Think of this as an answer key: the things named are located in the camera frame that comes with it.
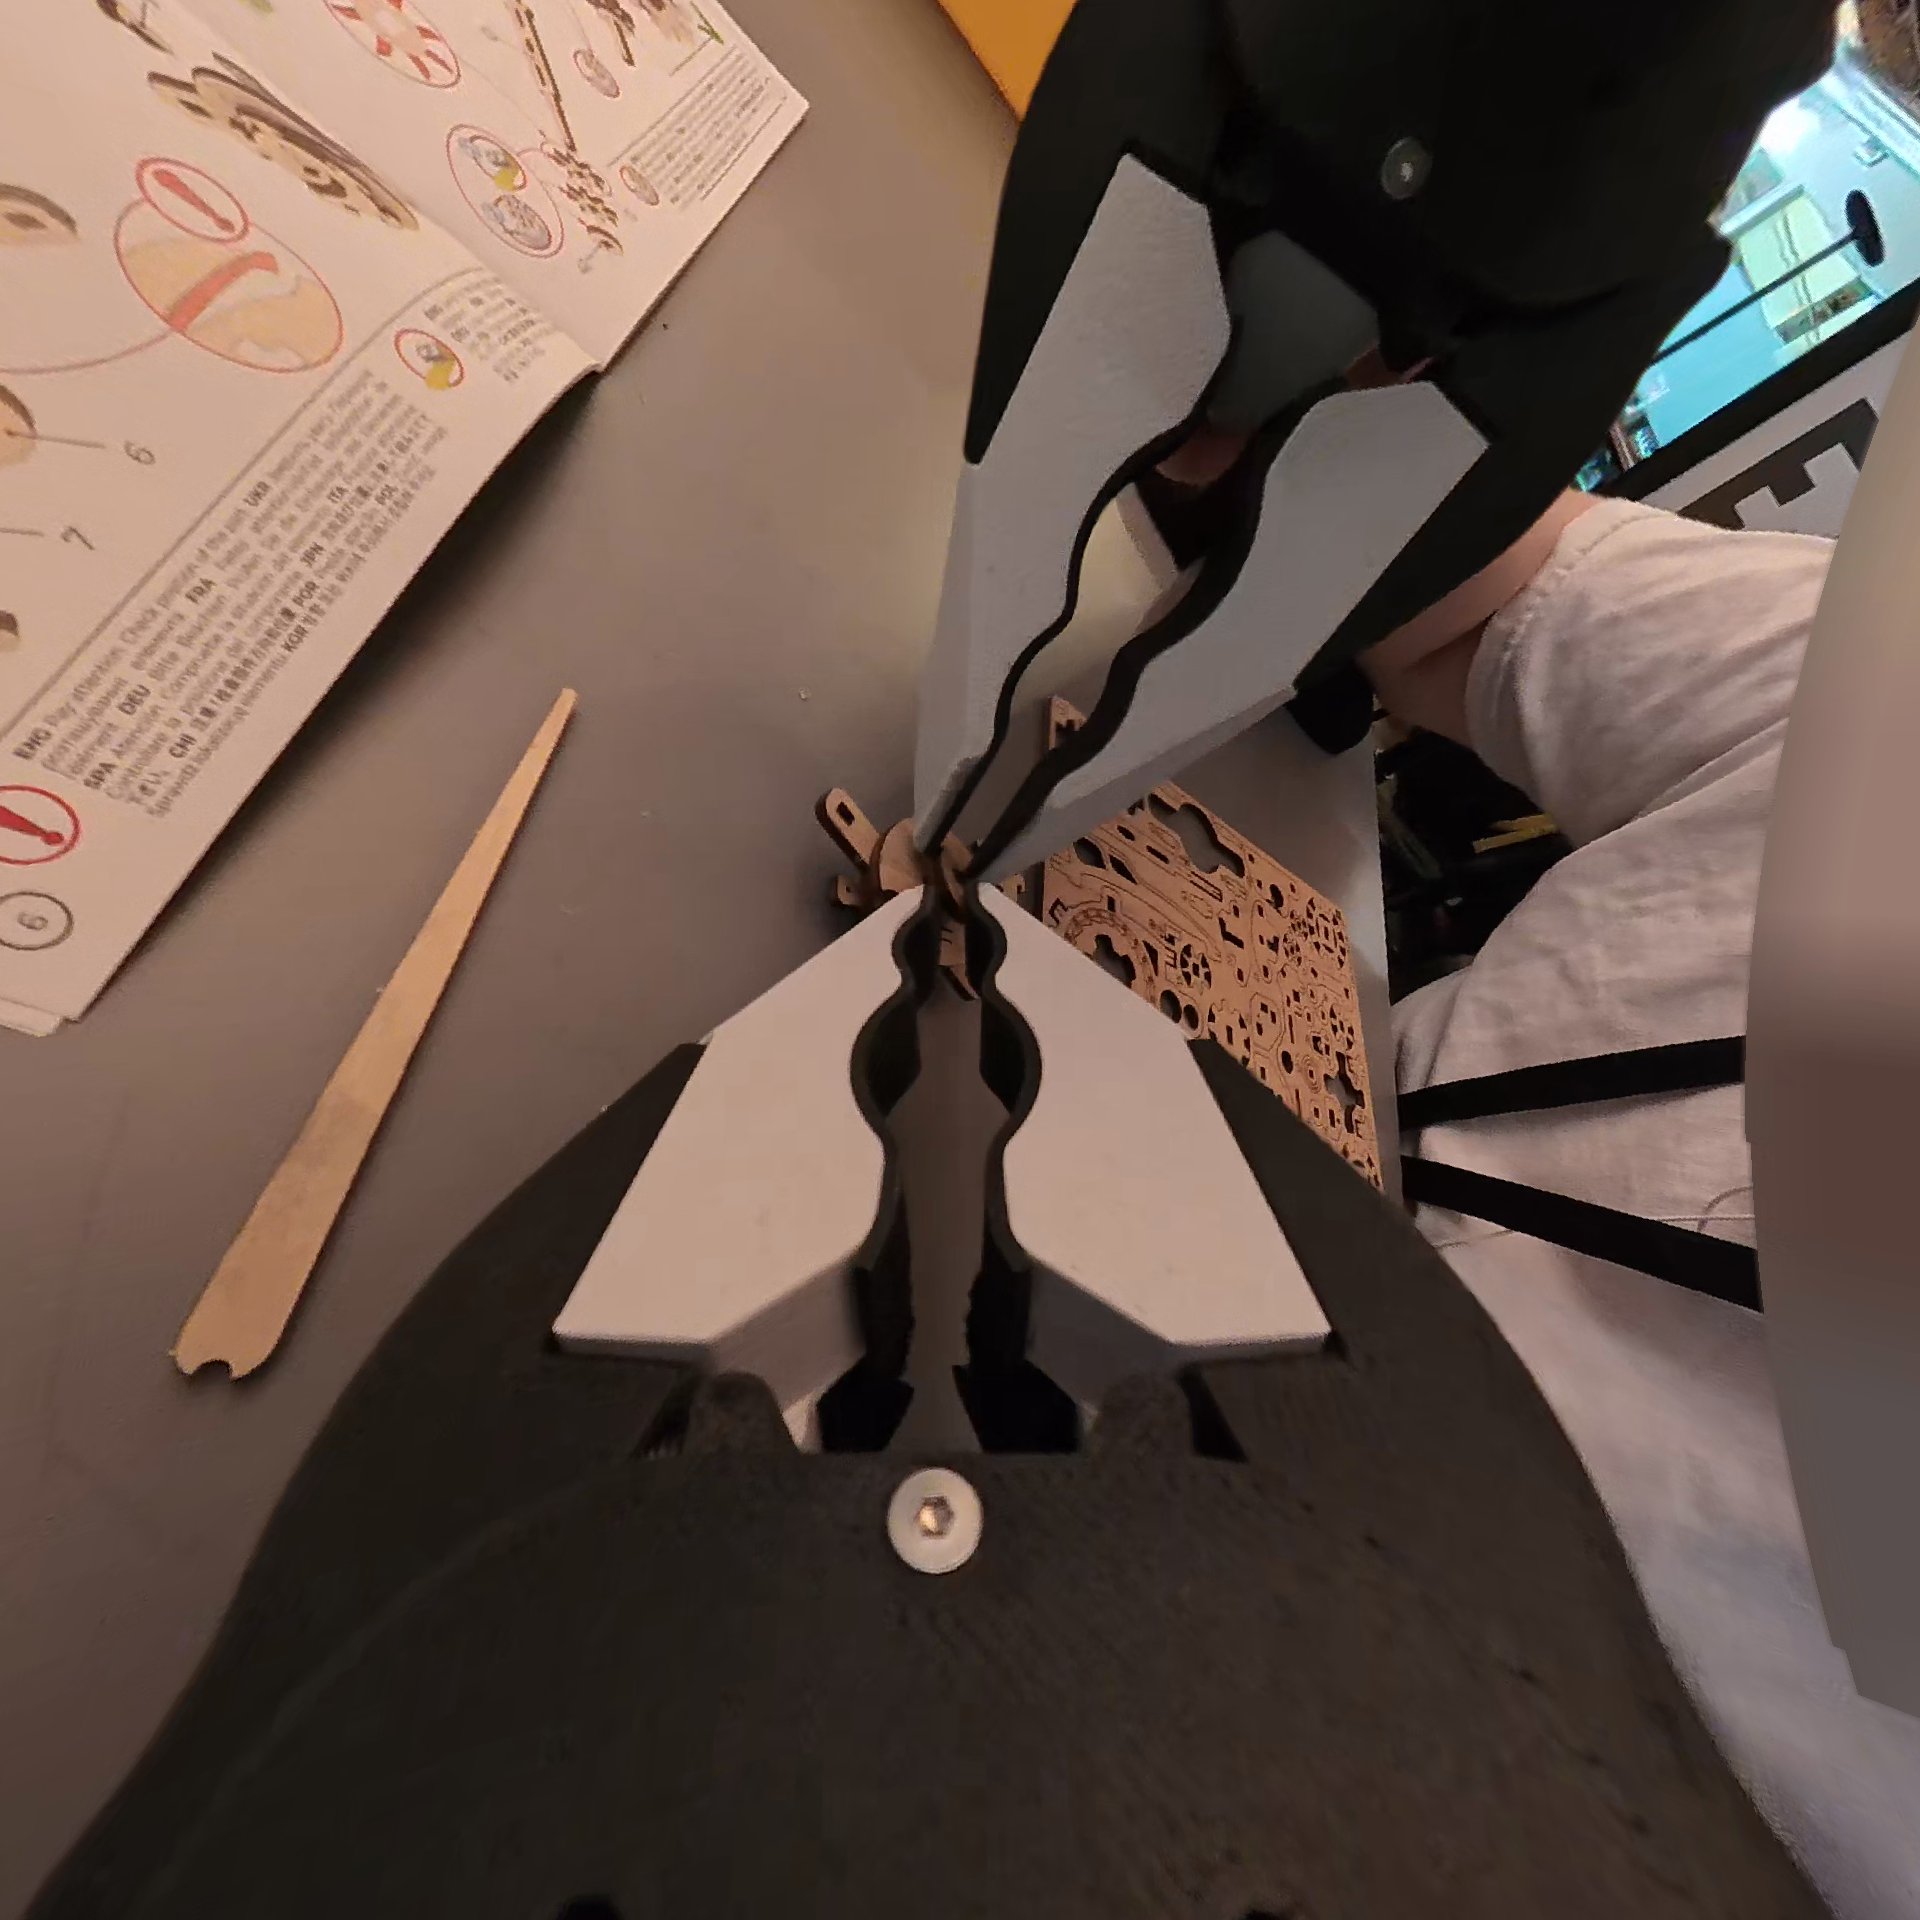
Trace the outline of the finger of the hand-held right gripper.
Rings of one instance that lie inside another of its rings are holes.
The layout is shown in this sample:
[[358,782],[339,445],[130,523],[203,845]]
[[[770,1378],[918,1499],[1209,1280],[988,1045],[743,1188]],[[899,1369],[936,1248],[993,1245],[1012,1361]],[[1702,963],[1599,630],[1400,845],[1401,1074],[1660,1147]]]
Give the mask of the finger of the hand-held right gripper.
[[1072,616],[1102,499],[1185,425],[1233,337],[1206,205],[1123,155],[988,449],[956,488],[920,698],[918,844],[988,769],[1018,662]]
[[974,875],[1046,860],[1283,706],[1484,451],[1425,381],[1320,401],[1223,544],[1119,649],[1087,725],[984,834]]

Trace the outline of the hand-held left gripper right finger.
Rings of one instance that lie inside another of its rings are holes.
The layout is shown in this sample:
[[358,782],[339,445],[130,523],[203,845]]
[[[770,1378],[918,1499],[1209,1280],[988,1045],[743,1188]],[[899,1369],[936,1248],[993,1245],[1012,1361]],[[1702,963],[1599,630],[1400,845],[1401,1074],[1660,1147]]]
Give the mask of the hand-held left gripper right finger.
[[1238,1062],[994,886],[967,899],[967,965],[1004,1108],[956,1369],[979,1445],[1072,1451],[1128,1378],[1324,1352],[1328,1316],[1203,1074]]

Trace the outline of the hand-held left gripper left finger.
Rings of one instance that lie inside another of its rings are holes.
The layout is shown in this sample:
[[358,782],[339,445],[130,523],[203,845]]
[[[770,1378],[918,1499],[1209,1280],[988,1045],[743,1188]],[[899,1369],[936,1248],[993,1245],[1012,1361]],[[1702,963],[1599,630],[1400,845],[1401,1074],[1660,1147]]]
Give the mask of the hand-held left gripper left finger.
[[551,1328],[567,1354],[748,1374],[823,1446],[886,1446],[913,1305],[882,1120],[920,1074],[903,969],[937,947],[910,886],[712,1030]]

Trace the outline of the wooden model assembly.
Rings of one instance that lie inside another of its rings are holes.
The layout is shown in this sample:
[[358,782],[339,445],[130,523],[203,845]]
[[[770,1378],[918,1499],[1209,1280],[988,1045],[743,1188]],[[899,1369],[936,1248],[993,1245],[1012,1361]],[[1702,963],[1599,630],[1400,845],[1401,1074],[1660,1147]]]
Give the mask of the wooden model assembly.
[[844,786],[828,789],[815,808],[819,825],[850,864],[832,884],[834,900],[857,916],[872,915],[887,899],[930,889],[944,900],[942,969],[963,1002],[977,998],[963,921],[971,849],[948,834],[937,856],[920,851],[913,821],[878,827]]

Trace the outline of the person's right forearm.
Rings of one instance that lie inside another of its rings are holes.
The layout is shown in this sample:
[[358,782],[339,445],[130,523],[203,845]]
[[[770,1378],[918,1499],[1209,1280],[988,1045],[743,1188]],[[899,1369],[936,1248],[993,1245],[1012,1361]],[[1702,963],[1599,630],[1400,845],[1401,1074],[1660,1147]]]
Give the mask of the person's right forearm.
[[1595,499],[1571,488],[1524,534],[1428,611],[1358,657],[1380,709],[1407,725],[1470,748],[1467,684],[1484,629],[1553,558]]

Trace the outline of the laser-cut wooden parts sheet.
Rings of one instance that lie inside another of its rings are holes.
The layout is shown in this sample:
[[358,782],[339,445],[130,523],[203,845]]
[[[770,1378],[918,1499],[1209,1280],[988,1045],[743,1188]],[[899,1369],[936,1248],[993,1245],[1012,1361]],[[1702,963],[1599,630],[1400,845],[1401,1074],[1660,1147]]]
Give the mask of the laser-cut wooden parts sheet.
[[1386,1185],[1342,909],[1159,785],[1040,868],[1040,918]]

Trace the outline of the yellow plastic bin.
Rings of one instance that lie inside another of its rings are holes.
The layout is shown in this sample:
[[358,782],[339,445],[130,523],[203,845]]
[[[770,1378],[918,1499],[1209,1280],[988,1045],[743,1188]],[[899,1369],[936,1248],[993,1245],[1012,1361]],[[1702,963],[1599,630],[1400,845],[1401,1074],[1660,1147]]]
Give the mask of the yellow plastic bin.
[[1074,6],[1070,0],[939,3],[974,59],[1018,118],[1025,118],[1049,52]]

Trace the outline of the black floor lamp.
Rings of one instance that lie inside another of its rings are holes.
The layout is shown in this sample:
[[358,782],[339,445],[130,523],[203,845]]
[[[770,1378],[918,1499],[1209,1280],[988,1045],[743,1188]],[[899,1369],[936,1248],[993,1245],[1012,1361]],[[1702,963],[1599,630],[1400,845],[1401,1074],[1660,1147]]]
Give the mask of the black floor lamp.
[[1791,251],[1792,256],[1788,259],[1788,272],[1784,272],[1784,275],[1779,275],[1779,277],[1774,277],[1764,283],[1759,283],[1746,297],[1729,305],[1713,320],[1706,320],[1704,325],[1698,325],[1689,331],[1682,331],[1676,338],[1670,338],[1670,344],[1656,355],[1652,366],[1660,366],[1663,361],[1684,353],[1694,344],[1713,337],[1720,328],[1729,325],[1736,316],[1742,316],[1744,310],[1750,310],[1759,305],[1764,305],[1770,297],[1792,288],[1798,281],[1803,281],[1806,277],[1811,277],[1812,270],[1827,266],[1831,259],[1836,259],[1836,256],[1840,256],[1849,250],[1858,251],[1865,268],[1880,268],[1883,264],[1883,256],[1887,256],[1887,242],[1883,242],[1882,224],[1880,224],[1878,210],[1873,208],[1873,202],[1867,200],[1865,192],[1851,190],[1843,202],[1843,210],[1844,210],[1844,228],[1840,232],[1838,238],[1834,238],[1827,248],[1819,248],[1819,250],[1815,250],[1811,253],[1803,253],[1803,256],[1792,250]]

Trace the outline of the tapered wooden stick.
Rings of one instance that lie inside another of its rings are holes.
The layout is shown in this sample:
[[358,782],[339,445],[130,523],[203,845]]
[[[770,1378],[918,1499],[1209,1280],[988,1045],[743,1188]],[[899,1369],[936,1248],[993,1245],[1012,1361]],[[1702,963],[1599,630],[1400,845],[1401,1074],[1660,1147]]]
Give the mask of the tapered wooden stick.
[[574,688],[554,702],[419,934],[376,997],[298,1141],[185,1316],[172,1349],[184,1376],[219,1365],[239,1381],[276,1354],[576,705]]

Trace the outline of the black framed marker sign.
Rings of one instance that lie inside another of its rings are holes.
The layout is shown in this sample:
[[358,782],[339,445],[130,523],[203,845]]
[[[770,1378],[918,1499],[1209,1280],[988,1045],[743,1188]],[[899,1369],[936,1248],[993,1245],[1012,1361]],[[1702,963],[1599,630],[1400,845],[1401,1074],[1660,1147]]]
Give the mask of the black framed marker sign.
[[1600,491],[1726,530],[1836,537],[1916,308],[1911,283]]

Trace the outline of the illustrated instruction booklet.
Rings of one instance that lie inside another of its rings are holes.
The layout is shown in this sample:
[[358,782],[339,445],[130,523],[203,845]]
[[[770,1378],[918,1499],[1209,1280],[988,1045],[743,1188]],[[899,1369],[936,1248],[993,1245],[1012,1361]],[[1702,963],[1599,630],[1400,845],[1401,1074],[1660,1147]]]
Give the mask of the illustrated instruction booklet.
[[2,1016],[99,998],[801,125],[722,4],[2,4]]

